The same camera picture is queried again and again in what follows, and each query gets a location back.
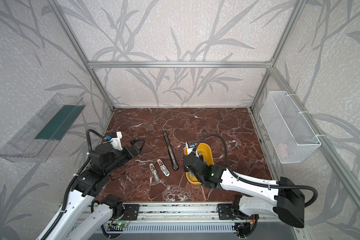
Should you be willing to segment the black metal stapler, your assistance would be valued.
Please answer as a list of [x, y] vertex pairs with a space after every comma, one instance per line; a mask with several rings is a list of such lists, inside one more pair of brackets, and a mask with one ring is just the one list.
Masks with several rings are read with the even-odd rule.
[[171, 147], [171, 144], [170, 144], [170, 141], [169, 141], [169, 138], [168, 138], [168, 134], [167, 134], [167, 132], [163, 132], [163, 135], [164, 135], [167, 147], [168, 147], [168, 153], [169, 153], [170, 161], [171, 161], [171, 164], [172, 164], [172, 168], [173, 168], [174, 171], [178, 171], [179, 166], [178, 166], [177, 160], [175, 158], [174, 152], [172, 150], [172, 147]]

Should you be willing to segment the beige mini stapler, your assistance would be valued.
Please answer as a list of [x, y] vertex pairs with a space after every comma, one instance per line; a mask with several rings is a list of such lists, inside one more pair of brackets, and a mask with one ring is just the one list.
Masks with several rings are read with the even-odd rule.
[[154, 164], [150, 164], [150, 169], [151, 169], [151, 172], [153, 174], [153, 177], [155, 179], [156, 182], [159, 182], [160, 181], [160, 177], [159, 177], [159, 174], [154, 166]]

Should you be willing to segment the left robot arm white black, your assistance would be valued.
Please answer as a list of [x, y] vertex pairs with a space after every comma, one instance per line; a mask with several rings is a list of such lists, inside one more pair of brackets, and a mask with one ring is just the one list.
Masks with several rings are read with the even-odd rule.
[[94, 202], [98, 193], [110, 181], [110, 174], [138, 156], [146, 143], [144, 139], [132, 140], [122, 146], [122, 133], [104, 137], [93, 129], [86, 131], [88, 158], [70, 181], [61, 208], [39, 235], [40, 240], [87, 240], [110, 219], [121, 217], [123, 201], [107, 196], [78, 227], [74, 224], [84, 209]]

